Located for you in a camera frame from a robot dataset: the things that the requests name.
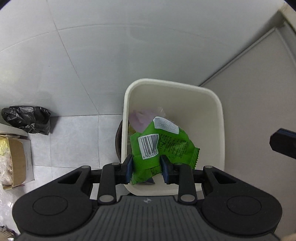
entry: wall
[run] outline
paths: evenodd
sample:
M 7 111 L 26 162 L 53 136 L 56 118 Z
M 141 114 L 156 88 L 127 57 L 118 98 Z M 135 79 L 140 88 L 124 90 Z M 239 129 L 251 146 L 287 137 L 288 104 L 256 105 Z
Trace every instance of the wall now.
M 274 30 L 204 84 L 219 97 L 225 126 L 225 171 L 282 205 L 276 234 L 296 232 L 296 160 L 269 146 L 280 128 L 296 131 L 296 35 Z
M 282 0 L 11 0 L 0 11 L 0 107 L 122 113 L 140 78 L 199 85 L 264 31 Z

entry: brown cardboard flap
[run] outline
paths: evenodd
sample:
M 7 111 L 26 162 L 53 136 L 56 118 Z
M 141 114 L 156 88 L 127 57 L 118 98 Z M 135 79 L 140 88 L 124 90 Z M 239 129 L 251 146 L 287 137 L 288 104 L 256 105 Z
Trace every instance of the brown cardboard flap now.
M 24 147 L 15 138 L 7 138 L 12 159 L 12 187 L 22 184 L 26 179 L 26 157 Z

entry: green snack bag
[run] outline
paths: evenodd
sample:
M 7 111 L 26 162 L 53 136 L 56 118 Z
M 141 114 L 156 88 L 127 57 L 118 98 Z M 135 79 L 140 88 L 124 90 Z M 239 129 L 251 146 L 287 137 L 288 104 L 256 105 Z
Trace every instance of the green snack bag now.
M 167 155 L 171 163 L 181 162 L 195 169 L 200 149 L 174 123 L 155 117 L 143 133 L 131 136 L 133 158 L 132 184 L 146 181 L 161 173 L 160 155 Z

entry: barcode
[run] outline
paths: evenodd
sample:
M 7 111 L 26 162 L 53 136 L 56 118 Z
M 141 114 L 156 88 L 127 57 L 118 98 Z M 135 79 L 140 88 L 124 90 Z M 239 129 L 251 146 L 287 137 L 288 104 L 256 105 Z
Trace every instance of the barcode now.
M 158 139 L 159 134 L 151 134 L 138 138 L 139 147 L 143 159 L 148 159 L 158 154 Z

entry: white plastic bin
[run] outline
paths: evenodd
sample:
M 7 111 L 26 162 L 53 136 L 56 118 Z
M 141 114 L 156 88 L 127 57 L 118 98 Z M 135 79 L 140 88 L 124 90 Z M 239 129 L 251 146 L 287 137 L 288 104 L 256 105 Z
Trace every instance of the white plastic bin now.
M 128 114 L 162 107 L 166 117 L 189 136 L 200 154 L 196 169 L 212 165 L 224 170 L 225 137 L 222 105 L 211 90 L 165 80 L 141 79 L 126 90 L 123 106 L 121 162 L 126 158 Z M 167 185 L 161 174 L 153 177 L 155 185 L 131 183 L 126 188 L 137 196 L 162 196 L 178 193 L 178 185 Z M 195 184 L 196 191 L 201 190 Z

